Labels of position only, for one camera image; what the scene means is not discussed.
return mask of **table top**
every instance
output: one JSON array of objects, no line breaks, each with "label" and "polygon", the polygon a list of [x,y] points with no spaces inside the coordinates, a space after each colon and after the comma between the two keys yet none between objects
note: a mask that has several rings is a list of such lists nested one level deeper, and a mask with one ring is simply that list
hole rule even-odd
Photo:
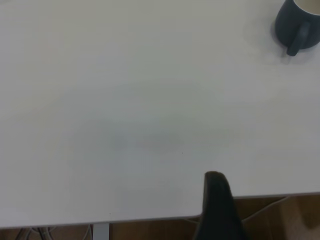
[{"label": "table top", "polygon": [[320,50],[281,0],[3,0],[0,227],[189,217],[320,191]]}]

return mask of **cable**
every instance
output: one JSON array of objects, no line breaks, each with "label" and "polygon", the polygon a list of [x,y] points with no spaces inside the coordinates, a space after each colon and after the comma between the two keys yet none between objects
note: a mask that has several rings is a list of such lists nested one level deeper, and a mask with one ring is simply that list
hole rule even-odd
[{"label": "cable", "polygon": [[[57,227],[54,226],[53,228],[49,227],[49,233],[51,233],[53,230],[55,230]],[[38,230],[35,227],[30,228],[31,232],[34,234],[39,234]]]},{"label": "cable", "polygon": [[193,220],[190,220],[190,219],[183,219],[183,220],[185,220],[185,221],[187,221],[189,223],[193,223],[193,224],[198,224],[199,223],[197,221],[193,221]]},{"label": "cable", "polygon": [[283,201],[285,201],[285,200],[287,200],[289,198],[290,198],[289,196],[286,196],[284,198],[281,198],[280,200],[277,200],[277,201],[274,201],[274,202],[268,204],[267,206],[261,208],[259,211],[256,211],[255,213],[251,214],[250,216],[247,216],[246,218],[242,219],[242,222],[243,223],[247,222],[248,220],[250,220],[250,219],[254,218],[255,216],[257,216],[259,213],[261,213],[261,212],[271,208],[272,206],[274,206],[276,204],[279,204],[279,203],[281,203],[281,202],[283,202]]},{"label": "cable", "polygon": [[29,231],[26,233],[24,240],[29,240],[30,234],[31,234],[31,228],[29,228]]},{"label": "cable", "polygon": [[50,227],[46,227],[46,228],[45,228],[45,234],[48,235],[48,237],[49,237],[50,240],[54,240],[54,238],[52,237],[51,232],[50,232]]},{"label": "cable", "polygon": [[[254,212],[253,214],[247,216],[246,218],[242,219],[241,221],[242,221],[243,223],[245,223],[245,222],[247,222],[248,220],[250,220],[250,219],[254,218],[255,216],[257,216],[259,213],[261,213],[261,212],[263,212],[263,211],[271,208],[272,206],[274,206],[274,205],[276,205],[276,204],[279,204],[279,203],[281,203],[281,202],[283,202],[283,201],[285,201],[285,200],[287,200],[287,199],[289,199],[289,198],[290,198],[290,196],[286,196],[286,197],[284,197],[284,198],[281,198],[280,200],[274,201],[274,202],[268,204],[267,206],[261,208],[260,210]],[[198,224],[198,223],[199,223],[199,222],[197,222],[197,221],[190,220],[190,219],[187,219],[187,218],[185,218],[185,219],[183,219],[183,220],[185,220],[185,221],[187,221],[187,222],[189,222],[189,223],[193,223],[193,224]]]},{"label": "cable", "polygon": [[82,238],[82,240],[85,240],[85,239],[87,238],[87,235],[88,235],[89,231],[90,231],[90,235],[92,235],[92,234],[91,234],[91,227],[90,227],[90,225],[88,226],[88,228],[87,228],[87,230],[86,230],[86,232],[85,232],[84,237]]},{"label": "cable", "polygon": [[22,233],[24,232],[24,229],[21,228],[20,231],[18,232],[18,234],[15,237],[15,240],[19,240],[22,237]]},{"label": "cable", "polygon": [[89,225],[89,233],[90,233],[90,240],[92,240],[93,234],[92,234],[92,229],[91,229],[91,226],[90,226],[90,225]]},{"label": "cable", "polygon": [[46,240],[46,238],[45,238],[44,234],[42,233],[40,227],[38,227],[38,231],[39,231],[41,240]]}]

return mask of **floor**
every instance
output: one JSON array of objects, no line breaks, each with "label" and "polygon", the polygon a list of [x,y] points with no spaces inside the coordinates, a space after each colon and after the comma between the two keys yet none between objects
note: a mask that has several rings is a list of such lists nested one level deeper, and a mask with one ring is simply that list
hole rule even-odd
[{"label": "floor", "polygon": [[[278,199],[238,199],[235,202],[243,219]],[[182,219],[115,223],[110,226],[110,240],[192,240],[196,227],[195,223]],[[291,197],[250,219],[244,227],[253,240],[318,240],[320,195]],[[82,240],[87,229],[87,225],[59,226],[51,234],[54,240]],[[0,240],[14,240],[18,231],[0,230]],[[40,240],[40,236],[32,233],[29,240]]]}]

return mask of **mug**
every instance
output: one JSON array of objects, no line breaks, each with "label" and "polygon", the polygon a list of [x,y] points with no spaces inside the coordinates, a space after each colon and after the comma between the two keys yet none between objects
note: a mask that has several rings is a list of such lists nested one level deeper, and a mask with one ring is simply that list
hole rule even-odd
[{"label": "mug", "polygon": [[320,0],[285,0],[274,29],[289,56],[317,45],[320,42]]}]

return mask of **white cable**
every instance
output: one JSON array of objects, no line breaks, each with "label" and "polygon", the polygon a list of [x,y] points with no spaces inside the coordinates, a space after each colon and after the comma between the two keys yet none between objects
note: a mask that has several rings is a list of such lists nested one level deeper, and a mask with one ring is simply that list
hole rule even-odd
[{"label": "white cable", "polygon": [[46,227],[46,228],[45,228],[45,234],[47,234],[47,235],[48,235],[48,237],[49,237],[49,239],[50,239],[50,240],[54,240],[54,239],[53,239],[53,237],[51,236],[51,233],[50,233],[49,227]]},{"label": "white cable", "polygon": [[198,224],[199,222],[197,222],[197,221],[193,221],[193,220],[190,220],[190,219],[183,219],[183,220],[185,220],[185,221],[187,221],[187,222],[189,222],[189,223],[193,223],[193,224]]},{"label": "white cable", "polygon": [[[51,228],[51,229],[49,229],[49,233],[51,233],[53,230],[55,230],[57,227],[56,226],[54,226],[53,228]],[[33,227],[30,227],[30,230],[31,230],[31,232],[33,232],[34,234],[39,234],[39,232],[38,232],[38,230],[37,229],[34,229]]]},{"label": "white cable", "polygon": [[92,234],[92,231],[91,231],[91,226],[90,226],[90,225],[89,225],[89,229],[90,229],[90,230],[89,230],[89,234],[90,234],[90,240],[93,240],[93,239],[92,239],[92,236],[93,236],[93,234]]},{"label": "white cable", "polygon": [[251,214],[250,216],[247,216],[246,218],[242,219],[242,222],[243,223],[247,222],[248,220],[250,220],[250,219],[254,218],[255,216],[257,216],[259,213],[261,213],[261,212],[271,208],[272,206],[274,206],[276,204],[279,204],[279,203],[281,203],[281,202],[283,202],[283,201],[285,201],[285,200],[287,200],[289,198],[290,198],[289,196],[286,196],[284,198],[281,198],[280,200],[277,200],[277,201],[274,201],[274,202],[268,204],[267,206],[261,208],[259,211],[256,211],[255,213]]},{"label": "white cable", "polygon": [[25,237],[24,237],[24,240],[28,240],[30,234],[31,234],[31,228],[29,228],[28,232],[26,233],[26,235],[25,235]]},{"label": "white cable", "polygon": [[88,229],[86,230],[85,235],[84,235],[84,237],[82,238],[82,240],[85,240],[85,239],[87,238],[87,235],[88,235],[89,231],[90,231],[90,233],[91,233],[91,227],[90,227],[90,225],[88,226]]}]

